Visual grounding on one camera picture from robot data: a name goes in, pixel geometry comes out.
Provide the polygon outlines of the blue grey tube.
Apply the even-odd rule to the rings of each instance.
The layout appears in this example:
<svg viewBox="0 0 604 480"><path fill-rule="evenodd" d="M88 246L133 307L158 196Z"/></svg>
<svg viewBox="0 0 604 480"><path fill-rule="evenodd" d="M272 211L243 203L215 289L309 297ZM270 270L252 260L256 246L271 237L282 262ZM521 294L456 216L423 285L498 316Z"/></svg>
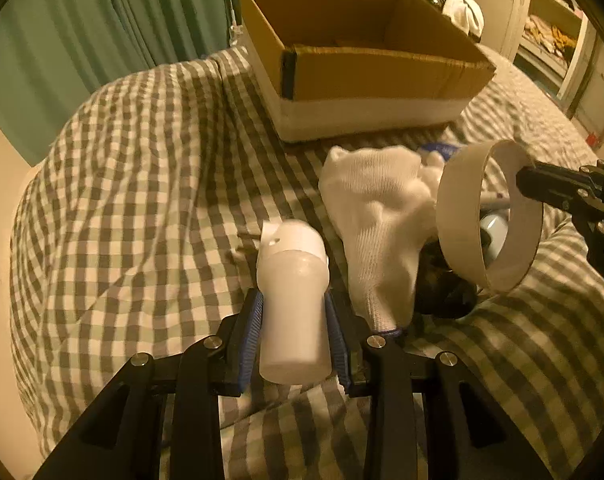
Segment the blue grey tube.
<svg viewBox="0 0 604 480"><path fill-rule="evenodd" d="M480 242L486 266L500 254L508 234L509 222L501 212L488 212L480 219Z"/></svg>

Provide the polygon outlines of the white tape roll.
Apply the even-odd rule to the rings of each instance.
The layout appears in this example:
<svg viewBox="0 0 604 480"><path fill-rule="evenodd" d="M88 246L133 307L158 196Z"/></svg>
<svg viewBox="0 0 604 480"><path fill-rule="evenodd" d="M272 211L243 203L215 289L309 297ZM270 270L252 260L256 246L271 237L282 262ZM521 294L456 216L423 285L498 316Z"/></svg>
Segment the white tape roll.
<svg viewBox="0 0 604 480"><path fill-rule="evenodd" d="M518 143L484 142L460 148L446 162L436 200L444 258L460 278L492 292L509 292L533 263L542 205L525 197L516 174L533 159Z"/></svg>

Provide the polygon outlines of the white sock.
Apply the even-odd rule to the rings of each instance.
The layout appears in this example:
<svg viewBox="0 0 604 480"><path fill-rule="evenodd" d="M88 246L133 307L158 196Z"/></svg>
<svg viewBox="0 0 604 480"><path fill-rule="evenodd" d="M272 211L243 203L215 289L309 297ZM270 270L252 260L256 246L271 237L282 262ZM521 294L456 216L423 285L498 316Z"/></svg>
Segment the white sock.
<svg viewBox="0 0 604 480"><path fill-rule="evenodd" d="M328 217L343 243L355 312L390 333L413 319L422 247L436 237L441 155L405 146L330 149L319 178Z"/></svg>

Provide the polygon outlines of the white plastic bottle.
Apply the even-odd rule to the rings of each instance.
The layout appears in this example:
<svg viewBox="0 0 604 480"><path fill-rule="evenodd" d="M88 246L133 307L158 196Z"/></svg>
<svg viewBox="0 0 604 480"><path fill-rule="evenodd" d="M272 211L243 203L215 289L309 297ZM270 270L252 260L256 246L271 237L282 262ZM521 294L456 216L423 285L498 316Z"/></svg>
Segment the white plastic bottle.
<svg viewBox="0 0 604 480"><path fill-rule="evenodd" d="M259 374L279 385L321 382L331 374L323 238L301 220L266 221L259 240L257 288L264 298Z"/></svg>

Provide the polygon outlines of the black object under sock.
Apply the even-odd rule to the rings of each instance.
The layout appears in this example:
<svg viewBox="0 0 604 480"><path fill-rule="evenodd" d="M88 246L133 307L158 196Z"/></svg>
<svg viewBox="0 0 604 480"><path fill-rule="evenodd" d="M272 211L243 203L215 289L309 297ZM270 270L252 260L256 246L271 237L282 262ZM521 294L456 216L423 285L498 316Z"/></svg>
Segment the black object under sock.
<svg viewBox="0 0 604 480"><path fill-rule="evenodd" d="M439 241L424 245L416 279L415 311L457 320L468 315L476 302L476 287L451 270Z"/></svg>

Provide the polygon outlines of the white wardrobe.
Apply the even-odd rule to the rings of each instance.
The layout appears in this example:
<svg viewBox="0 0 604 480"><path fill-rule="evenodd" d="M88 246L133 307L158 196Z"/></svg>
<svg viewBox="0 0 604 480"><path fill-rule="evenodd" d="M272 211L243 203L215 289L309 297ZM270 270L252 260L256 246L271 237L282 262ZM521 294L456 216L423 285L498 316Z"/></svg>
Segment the white wardrobe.
<svg viewBox="0 0 604 480"><path fill-rule="evenodd" d="M533 80L604 158L604 41L577 0L478 0L482 44Z"/></svg>

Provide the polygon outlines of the wooden chair with clothes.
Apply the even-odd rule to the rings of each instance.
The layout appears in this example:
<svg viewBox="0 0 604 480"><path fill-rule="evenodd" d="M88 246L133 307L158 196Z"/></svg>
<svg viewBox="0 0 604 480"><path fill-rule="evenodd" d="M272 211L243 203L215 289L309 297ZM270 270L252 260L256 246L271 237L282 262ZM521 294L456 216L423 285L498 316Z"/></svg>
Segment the wooden chair with clothes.
<svg viewBox="0 0 604 480"><path fill-rule="evenodd" d="M485 28L485 18L475 0L444 0L442 13L473 41L480 42Z"/></svg>

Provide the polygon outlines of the cardboard box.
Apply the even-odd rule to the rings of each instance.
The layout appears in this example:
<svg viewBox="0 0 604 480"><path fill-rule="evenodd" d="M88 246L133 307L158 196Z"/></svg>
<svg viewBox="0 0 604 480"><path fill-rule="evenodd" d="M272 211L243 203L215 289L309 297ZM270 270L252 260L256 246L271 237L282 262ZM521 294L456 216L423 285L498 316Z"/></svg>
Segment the cardboard box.
<svg viewBox="0 0 604 480"><path fill-rule="evenodd" d="M496 67L424 0L240 0L242 40L282 141L453 122Z"/></svg>

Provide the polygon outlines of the green curtain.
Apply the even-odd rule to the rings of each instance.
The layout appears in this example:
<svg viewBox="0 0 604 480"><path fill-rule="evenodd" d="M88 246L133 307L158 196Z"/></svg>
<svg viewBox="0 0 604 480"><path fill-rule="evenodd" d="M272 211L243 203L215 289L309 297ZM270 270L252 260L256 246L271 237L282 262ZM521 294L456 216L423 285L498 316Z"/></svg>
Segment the green curtain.
<svg viewBox="0 0 604 480"><path fill-rule="evenodd" d="M0 0L0 131L30 165L96 90L230 44L238 0Z"/></svg>

